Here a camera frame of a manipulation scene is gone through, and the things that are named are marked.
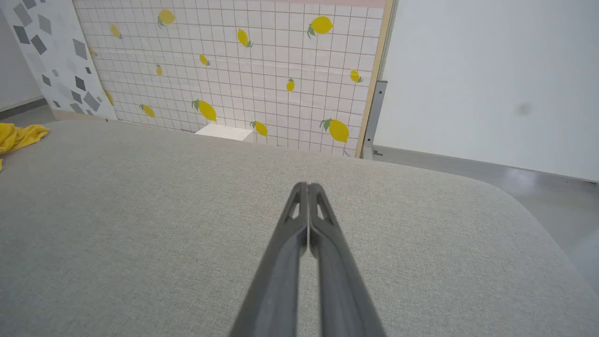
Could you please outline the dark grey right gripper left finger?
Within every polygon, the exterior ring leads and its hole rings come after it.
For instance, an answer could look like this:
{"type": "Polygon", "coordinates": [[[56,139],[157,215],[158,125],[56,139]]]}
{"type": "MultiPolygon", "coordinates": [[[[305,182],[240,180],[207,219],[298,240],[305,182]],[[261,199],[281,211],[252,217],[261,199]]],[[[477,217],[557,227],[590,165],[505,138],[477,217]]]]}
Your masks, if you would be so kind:
{"type": "Polygon", "coordinates": [[[295,337],[300,258],[307,247],[308,184],[291,190],[248,292],[231,337],[295,337]]]}

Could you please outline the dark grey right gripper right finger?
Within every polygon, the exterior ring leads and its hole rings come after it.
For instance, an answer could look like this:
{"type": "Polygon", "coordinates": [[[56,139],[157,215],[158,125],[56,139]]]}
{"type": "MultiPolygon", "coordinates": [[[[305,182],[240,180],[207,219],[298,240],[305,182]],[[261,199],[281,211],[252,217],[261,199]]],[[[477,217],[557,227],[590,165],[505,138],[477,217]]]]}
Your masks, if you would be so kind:
{"type": "Polygon", "coordinates": [[[317,260],[322,337],[385,337],[385,329],[323,186],[309,185],[309,247],[317,260]]]}

